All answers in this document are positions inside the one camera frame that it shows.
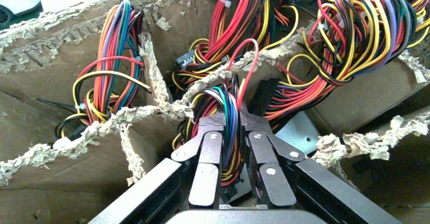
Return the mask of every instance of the red wire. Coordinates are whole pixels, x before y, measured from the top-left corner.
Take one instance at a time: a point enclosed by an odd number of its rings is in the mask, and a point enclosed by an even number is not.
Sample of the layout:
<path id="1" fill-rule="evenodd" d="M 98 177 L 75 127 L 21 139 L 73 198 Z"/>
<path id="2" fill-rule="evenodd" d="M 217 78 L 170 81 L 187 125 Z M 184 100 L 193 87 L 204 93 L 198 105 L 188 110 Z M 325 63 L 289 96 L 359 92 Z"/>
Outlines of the red wire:
<path id="1" fill-rule="evenodd" d="M 237 98 L 237 109 L 238 110 L 240 110 L 240 108 L 242 106 L 242 99 L 243 99 L 243 96 L 245 94 L 246 87 L 248 86 L 249 80 L 251 79 L 251 76 L 254 73 L 255 66 L 257 65 L 258 53 L 260 52 L 259 48 L 258 48 L 257 41 L 255 39 L 252 39 L 252 38 L 248 38 L 245 41 L 243 41 L 234 51 L 233 56 L 231 56 L 229 65 L 227 66 L 227 70 L 230 70 L 231 65 L 233 65 L 234 58 L 239 53 L 239 51 L 242 49 L 242 47 L 245 46 L 247 43 L 254 43 L 255 55 L 254 55 L 254 60 L 251 64 L 251 69 L 249 70 L 248 74 L 246 75 L 245 82 L 243 83 L 242 91 L 240 92 L 240 95 Z"/>
<path id="2" fill-rule="evenodd" d="M 106 57 L 106 58 L 100 58 L 100 59 L 97 59 L 96 61 L 90 63 L 87 67 L 85 67 L 85 69 L 83 69 L 81 71 L 81 73 L 78 75 L 77 79 L 79 79 L 81 76 L 83 76 L 84 74 L 86 74 L 87 71 L 89 71 L 95 65 L 99 65 L 100 63 L 102 63 L 104 61 L 112 60 L 112 59 L 125 59 L 125 60 L 128 60 L 130 62 L 137 63 L 140 66 L 144 65 L 144 63 L 142 63 L 140 61 L 137 61 L 135 59 L 132 59 L 132 58 L 129 58 L 129 57 L 125 57 L 125 56 L 110 56 L 110 57 Z"/>

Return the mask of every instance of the torn cardboard edge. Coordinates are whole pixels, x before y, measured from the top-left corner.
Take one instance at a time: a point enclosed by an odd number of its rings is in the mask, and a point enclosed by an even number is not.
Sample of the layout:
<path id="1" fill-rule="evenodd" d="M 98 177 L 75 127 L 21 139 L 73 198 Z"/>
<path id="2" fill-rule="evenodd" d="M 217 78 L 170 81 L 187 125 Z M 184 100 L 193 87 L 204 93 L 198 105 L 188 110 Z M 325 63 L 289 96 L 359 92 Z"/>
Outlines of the torn cardboard edge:
<path id="1" fill-rule="evenodd" d="M 129 162 L 129 170 L 133 174 L 133 176 L 127 179 L 127 181 L 129 184 L 136 182 L 144 176 L 145 170 L 141 167 L 142 159 L 135 154 L 128 139 L 127 130 L 130 127 L 130 124 L 154 115 L 161 115 L 165 120 L 178 120 L 185 117 L 192 118 L 192 109 L 186 106 L 186 104 L 191 100 L 195 93 L 218 79 L 231 77 L 233 72 L 249 70 L 249 64 L 252 62 L 254 57 L 253 52 L 247 52 L 242 59 L 233 64 L 231 71 L 227 71 L 226 65 L 220 67 L 216 72 L 197 81 L 181 100 L 170 104 L 163 101 L 164 98 L 167 98 L 167 89 L 161 73 L 156 68 L 156 59 L 152 51 L 151 39 L 145 34 L 141 35 L 139 38 L 143 46 L 139 51 L 142 56 L 149 58 L 150 64 L 153 66 L 149 68 L 149 71 L 151 79 L 155 81 L 152 86 L 154 91 L 157 91 L 157 93 L 155 93 L 155 97 L 159 102 L 159 106 L 149 105 L 138 108 L 123 108 L 116 116 L 112 116 L 112 118 L 105 124 L 94 123 L 89 126 L 82 134 L 82 137 L 75 141 L 66 142 L 68 139 L 60 139 L 55 142 L 53 149 L 46 144 L 37 144 L 21 157 L 9 160 L 7 163 L 0 162 L 0 186 L 7 185 L 8 180 L 12 178 L 13 173 L 17 172 L 22 166 L 31 165 L 39 167 L 46 163 L 53 162 L 56 157 L 60 156 L 75 159 L 79 155 L 87 152 L 88 144 L 98 144 L 98 141 L 95 140 L 96 137 L 117 134 L 118 132 L 120 132 L 123 151 L 125 152 L 127 161 Z M 301 40 L 302 35 L 299 31 L 299 33 L 293 35 L 279 47 L 263 51 L 259 55 L 258 66 L 262 66 L 262 61 L 270 65 L 275 65 L 277 59 L 286 55 L 291 55 L 293 53 L 294 46 Z M 330 167 L 336 164 L 336 162 L 341 158 L 353 157 L 361 154 L 371 154 L 372 158 L 388 159 L 388 145 L 393 147 L 397 144 L 400 138 L 403 138 L 409 133 L 427 134 L 427 131 L 416 127 L 419 125 L 421 127 L 425 125 L 426 127 L 429 123 L 430 120 L 426 119 L 425 123 L 421 124 L 407 123 L 404 127 L 395 126 L 392 127 L 391 132 L 388 131 L 381 137 L 375 133 L 367 135 L 357 133 L 344 135 L 343 139 L 346 145 L 342 145 L 340 143 L 340 139 L 334 135 L 323 136 L 318 141 L 318 152 L 313 156 L 313 158 L 325 167 Z"/>
<path id="2" fill-rule="evenodd" d="M 66 16 L 68 12 L 72 12 L 73 15 L 79 16 L 84 10 L 91 8 L 94 5 L 100 5 L 105 0 L 90 0 L 88 2 L 79 4 L 78 7 L 72 7 L 69 10 L 63 10 L 55 12 L 55 17 L 61 15 Z M 164 17 L 158 18 L 158 11 L 161 7 L 168 6 L 174 0 L 134 0 L 131 4 L 138 10 L 144 11 L 145 14 L 150 14 L 150 17 L 157 22 Z M 52 33 L 44 38 L 31 41 L 28 44 L 20 46 L 18 48 L 12 48 L 6 52 L 3 52 L 3 48 L 6 48 L 11 44 L 15 38 L 20 39 L 34 39 L 35 35 L 27 36 L 22 32 L 29 32 L 34 29 L 33 23 L 36 25 L 48 25 L 51 24 L 54 18 L 44 19 L 43 17 L 37 19 L 34 22 L 28 22 L 26 25 L 21 25 L 10 29 L 9 33 L 5 33 L 6 37 L 0 32 L 0 55 L 2 62 L 0 64 L 0 73 L 7 74 L 11 71 L 20 72 L 26 69 L 42 69 L 46 66 L 52 65 L 53 60 L 58 55 L 58 50 L 63 44 L 79 44 L 82 40 L 86 39 L 89 35 L 100 34 L 105 17 L 109 9 L 106 7 L 106 12 L 102 15 L 93 19 L 88 19 L 77 24 L 71 25 L 59 31 Z M 55 22 L 52 24 L 59 24 L 65 22 L 67 18 L 54 19 Z"/>
<path id="3" fill-rule="evenodd" d="M 289 55 L 293 55 L 295 47 L 297 46 L 297 43 L 303 43 L 302 30 L 305 30 L 305 33 L 309 32 L 314 22 L 315 22 L 314 20 L 309 20 L 309 25 L 306 28 L 300 28 L 296 34 L 292 35 L 289 39 L 281 43 L 278 47 L 260 52 L 258 55 L 258 61 L 254 72 L 260 66 L 262 66 L 263 62 L 271 66 L 275 66 L 277 61 Z M 174 102 L 173 104 L 186 105 L 191 101 L 191 99 L 197 92 L 201 91 L 202 89 L 205 89 L 211 83 L 219 79 L 230 78 L 232 74 L 239 72 L 241 70 L 249 71 L 251 67 L 251 63 L 254 60 L 254 56 L 255 56 L 255 52 L 253 51 L 246 52 L 243 58 L 233 63 L 233 65 L 230 68 L 230 71 L 227 70 L 228 64 L 225 64 L 219 67 L 213 73 L 194 82 L 194 84 L 187 90 L 187 92 L 182 97 L 182 99 Z"/>
<path id="4" fill-rule="evenodd" d="M 420 64 L 418 58 L 413 57 L 408 50 L 404 50 L 398 58 L 414 72 L 417 83 L 429 83 L 430 69 Z"/>
<path id="5" fill-rule="evenodd" d="M 24 21 L 11 26 L 10 29 L 0 31 L 0 54 L 4 48 L 13 45 L 18 39 L 35 39 L 41 31 L 47 31 L 67 20 L 78 19 L 84 11 L 97 5 L 104 5 L 106 1 L 109 0 L 87 0 L 69 9 L 41 13 L 37 19 Z"/>
<path id="6" fill-rule="evenodd" d="M 148 75 L 151 81 L 151 90 L 153 100 L 160 104 L 169 99 L 167 94 L 166 82 L 163 80 L 160 70 L 157 68 L 157 59 L 154 55 L 154 47 L 149 34 L 140 34 L 139 40 L 141 46 L 139 47 L 139 54 L 141 57 L 147 58 L 150 61 L 148 68 Z"/>
<path id="7" fill-rule="evenodd" d="M 395 147 L 408 134 L 427 135 L 430 124 L 430 111 L 426 111 L 413 119 L 404 120 L 396 116 L 391 120 L 390 129 L 384 134 L 371 132 L 344 134 L 341 139 L 334 134 L 320 136 L 317 152 L 312 156 L 316 162 L 326 168 L 335 165 L 343 158 L 369 154 L 371 159 L 389 159 L 389 148 Z"/>
<path id="8" fill-rule="evenodd" d="M 292 49 L 298 39 L 302 39 L 301 37 L 301 34 L 295 34 L 278 48 L 263 51 L 259 56 L 259 66 L 262 65 L 261 61 L 270 61 L 270 64 L 274 65 L 277 58 L 292 54 Z M 128 127 L 130 127 L 129 125 L 133 122 L 141 121 L 144 118 L 158 114 L 165 119 L 170 118 L 178 120 L 185 117 L 192 118 L 192 109 L 185 106 L 187 100 L 190 100 L 195 93 L 206 87 L 209 83 L 214 82 L 219 78 L 231 77 L 231 72 L 246 69 L 245 65 L 248 65 L 254 57 L 253 52 L 246 53 L 243 59 L 232 66 L 231 71 L 227 71 L 226 65 L 221 67 L 213 74 L 196 82 L 182 100 L 177 101 L 174 104 L 170 104 L 163 101 L 164 98 L 167 98 L 167 89 L 161 73 L 156 66 L 157 62 L 153 51 L 151 51 L 151 39 L 145 34 L 140 35 L 139 39 L 143 46 L 139 48 L 139 52 L 142 57 L 146 57 L 149 60 L 149 76 L 151 80 L 154 80 L 154 83 L 151 84 L 154 89 L 155 100 L 159 103 L 159 106 L 149 105 L 138 108 L 123 108 L 116 116 L 112 115 L 106 123 L 100 124 L 97 122 L 87 127 L 82 136 L 77 140 L 69 141 L 67 138 L 60 139 L 54 143 L 52 149 L 47 144 L 37 144 L 21 157 L 9 160 L 7 163 L 0 162 L 0 186 L 7 185 L 8 180 L 12 178 L 13 173 L 17 172 L 19 168 L 23 166 L 31 165 L 39 167 L 46 163 L 53 162 L 60 156 L 75 159 L 79 155 L 87 152 L 88 144 L 98 144 L 98 141 L 95 140 L 96 137 L 117 134 L 118 132 L 121 132 L 120 136 L 123 151 L 125 152 L 127 161 L 129 162 L 129 170 L 133 174 L 133 176 L 127 179 L 127 181 L 131 184 L 132 182 L 139 180 L 145 173 L 145 170 L 140 166 L 142 159 L 135 155 L 131 144 L 129 143 L 128 134 L 125 129 L 128 129 Z"/>

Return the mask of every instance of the wire harness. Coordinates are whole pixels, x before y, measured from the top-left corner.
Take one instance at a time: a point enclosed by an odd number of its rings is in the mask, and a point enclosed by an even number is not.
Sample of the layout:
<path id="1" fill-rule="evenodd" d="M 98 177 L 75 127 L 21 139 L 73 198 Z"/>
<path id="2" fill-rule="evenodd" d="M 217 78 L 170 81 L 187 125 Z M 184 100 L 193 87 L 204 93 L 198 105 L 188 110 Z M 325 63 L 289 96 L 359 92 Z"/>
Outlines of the wire harness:
<path id="1" fill-rule="evenodd" d="M 265 117 L 276 132 L 300 110 L 315 106 L 355 76 L 380 69 L 421 42 L 430 25 L 429 0 L 317 0 L 318 19 L 306 36 L 308 54 L 297 54 L 286 68 Z M 316 31 L 321 41 L 312 39 Z M 303 82 L 290 68 L 310 61 L 318 75 Z"/>
<path id="2" fill-rule="evenodd" d="M 74 113 L 55 127 L 57 139 L 66 137 L 64 129 L 71 121 L 80 120 L 85 126 L 95 121 L 105 123 L 111 114 L 131 106 L 139 88 L 150 93 L 150 87 L 141 82 L 145 67 L 138 53 L 137 36 L 141 32 L 141 24 L 142 12 L 137 12 L 130 1 L 121 0 L 107 14 L 101 31 L 97 60 L 85 67 L 73 84 L 75 104 L 39 99 Z M 121 68 L 128 70 L 129 74 L 120 72 Z M 87 91 L 81 102 L 82 84 L 90 78 L 94 78 L 94 87 Z M 117 79 L 125 79 L 127 83 L 125 88 L 114 92 L 118 87 Z"/>

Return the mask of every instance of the screw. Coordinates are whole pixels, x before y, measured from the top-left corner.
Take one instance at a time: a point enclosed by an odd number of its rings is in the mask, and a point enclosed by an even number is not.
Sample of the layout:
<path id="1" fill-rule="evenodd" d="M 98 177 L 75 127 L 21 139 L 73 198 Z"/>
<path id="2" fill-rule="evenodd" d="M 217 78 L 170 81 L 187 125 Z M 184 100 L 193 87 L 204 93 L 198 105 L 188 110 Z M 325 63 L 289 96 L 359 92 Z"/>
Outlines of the screw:
<path id="1" fill-rule="evenodd" d="M 299 153 L 298 152 L 290 152 L 290 156 L 299 157 Z"/>
<path id="2" fill-rule="evenodd" d="M 176 153 L 176 156 L 180 157 L 180 158 L 185 157 L 185 155 L 186 155 L 185 152 L 177 152 Z"/>
<path id="3" fill-rule="evenodd" d="M 204 175 L 211 175 L 212 172 L 213 172 L 212 168 L 209 168 L 209 167 L 205 167 L 205 168 L 202 169 L 202 173 Z"/>
<path id="4" fill-rule="evenodd" d="M 275 175 L 276 170 L 275 170 L 275 169 L 273 169 L 273 168 L 267 168 L 266 173 L 267 173 L 267 174 L 270 174 L 270 175 Z"/>

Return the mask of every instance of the corrugated cardboard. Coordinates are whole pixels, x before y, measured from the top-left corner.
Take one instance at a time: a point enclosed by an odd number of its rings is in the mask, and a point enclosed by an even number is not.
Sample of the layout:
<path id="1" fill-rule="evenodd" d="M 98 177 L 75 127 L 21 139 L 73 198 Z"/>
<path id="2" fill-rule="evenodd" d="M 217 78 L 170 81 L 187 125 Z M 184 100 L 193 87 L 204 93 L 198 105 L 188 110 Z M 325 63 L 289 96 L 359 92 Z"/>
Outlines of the corrugated cardboard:
<path id="1" fill-rule="evenodd" d="M 145 79 L 151 84 L 153 94 L 142 97 L 139 101 L 141 104 L 137 104 L 136 108 L 121 110 L 107 123 L 93 124 L 77 141 L 57 141 L 53 149 L 44 145 L 44 139 L 51 137 L 51 132 L 44 130 L 38 135 L 38 142 L 34 142 L 32 150 L 9 163 L 9 166 L 0 163 L 13 169 L 6 171 L 0 167 L 1 176 L 8 177 L 8 185 L 4 185 L 5 179 L 0 179 L 3 184 L 0 202 L 6 203 L 12 195 L 18 198 L 28 195 L 28 199 L 36 199 L 25 204 L 16 200 L 11 205 L 1 205 L 0 223 L 31 223 L 27 220 L 36 219 L 34 215 L 41 216 L 40 220 L 44 218 L 41 223 L 77 223 L 82 218 L 93 217 L 118 192 L 123 192 L 127 184 L 143 177 L 145 171 L 157 163 L 158 154 L 167 152 L 178 122 L 192 116 L 187 105 L 193 94 L 222 77 L 231 76 L 231 72 L 224 67 L 196 83 L 183 100 L 168 103 L 163 77 L 168 81 L 174 59 L 185 53 L 194 39 L 207 36 L 215 0 L 131 1 L 137 9 L 146 13 L 145 32 L 140 37 L 143 46 L 140 53 L 146 64 Z M 68 10 L 43 14 L 39 20 L 0 32 L 0 90 L 25 103 L 23 115 L 33 112 L 46 114 L 47 120 L 53 122 L 64 118 L 63 111 L 43 105 L 35 99 L 71 102 L 71 85 L 82 68 L 95 59 L 105 14 L 117 3 L 118 0 L 90 0 Z M 301 26 L 306 27 L 307 23 L 303 22 Z M 271 65 L 288 62 L 298 52 L 296 43 L 300 37 L 296 34 L 281 46 L 260 54 L 261 68 L 255 73 L 247 98 L 250 98 L 260 79 L 278 76 L 276 67 Z M 252 53 L 246 54 L 232 70 L 246 70 L 250 59 Z M 295 69 L 306 74 L 309 66 L 301 64 Z M 398 78 L 382 82 L 380 77 L 387 77 L 387 74 L 395 74 Z M 344 128 L 353 129 L 411 94 L 418 88 L 413 85 L 412 79 L 400 62 L 392 63 L 375 75 L 357 78 L 350 85 L 339 88 L 340 92 L 333 93 L 331 101 L 326 103 L 339 109 L 346 100 L 345 95 L 341 95 L 342 91 L 354 91 L 359 96 L 351 96 L 352 99 L 345 103 L 351 106 L 351 111 L 342 110 L 342 114 L 338 115 L 332 110 L 330 114 L 330 107 L 326 106 L 317 108 L 318 114 L 335 132 L 343 131 Z M 369 104 L 368 99 L 375 97 L 367 97 L 367 87 L 370 86 L 366 84 L 367 81 L 374 81 L 371 83 L 374 86 L 373 95 L 382 95 L 384 91 L 399 88 L 403 92 L 395 97 L 371 102 L 373 106 L 365 108 L 369 110 L 367 116 L 358 120 L 359 107 Z M 337 124 L 339 119 L 350 122 L 349 126 Z M 7 137 L 0 143 L 12 145 L 15 142 Z M 20 149 L 27 147 L 27 138 L 18 144 Z M 85 202 L 94 208 L 86 208 L 84 204 L 75 205 L 76 202 Z M 53 207 L 50 203 L 63 203 L 64 206 Z M 71 208 L 85 210 L 70 211 Z"/>
<path id="2" fill-rule="evenodd" d="M 414 72 L 403 61 L 395 59 L 336 88 L 307 113 L 321 135 L 342 135 L 355 131 L 424 86 L 425 83 L 417 83 Z"/>

